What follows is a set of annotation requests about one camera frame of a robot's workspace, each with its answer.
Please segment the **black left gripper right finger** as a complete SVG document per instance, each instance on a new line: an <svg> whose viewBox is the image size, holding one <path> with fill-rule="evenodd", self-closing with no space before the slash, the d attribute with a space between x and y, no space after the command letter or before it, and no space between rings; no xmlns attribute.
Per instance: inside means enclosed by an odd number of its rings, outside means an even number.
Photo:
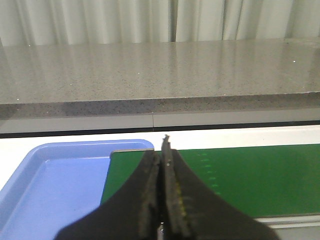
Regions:
<svg viewBox="0 0 320 240"><path fill-rule="evenodd" d="M164 235L173 240L277 240L267 225L236 209L191 170L171 148L166 135L161 146Z"/></svg>

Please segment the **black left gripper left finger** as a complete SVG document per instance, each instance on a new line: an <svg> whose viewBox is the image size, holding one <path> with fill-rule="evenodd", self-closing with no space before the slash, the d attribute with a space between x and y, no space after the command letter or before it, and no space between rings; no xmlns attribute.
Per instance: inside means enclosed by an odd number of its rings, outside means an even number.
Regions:
<svg viewBox="0 0 320 240"><path fill-rule="evenodd" d="M62 228L56 240L155 240L160 225L160 157L147 150L120 189L85 217Z"/></svg>

